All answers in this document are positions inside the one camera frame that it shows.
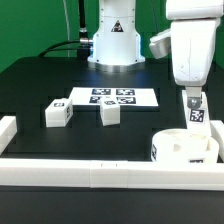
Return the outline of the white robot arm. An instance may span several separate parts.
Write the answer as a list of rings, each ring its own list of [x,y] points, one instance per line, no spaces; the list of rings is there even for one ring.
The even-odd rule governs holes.
[[[135,29],[136,0],[99,0],[99,28],[88,63],[104,71],[123,72],[143,63],[141,38]],[[224,0],[166,0],[169,29],[150,39],[155,58],[172,56],[175,82],[186,88],[187,106],[202,104],[215,51],[216,29],[224,16]]]

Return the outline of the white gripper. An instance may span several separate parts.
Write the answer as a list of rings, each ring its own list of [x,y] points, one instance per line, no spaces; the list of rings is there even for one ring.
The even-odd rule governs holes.
[[[178,85],[186,86],[187,106],[201,106],[202,87],[207,80],[215,52],[219,18],[177,20],[171,23],[173,75]]]

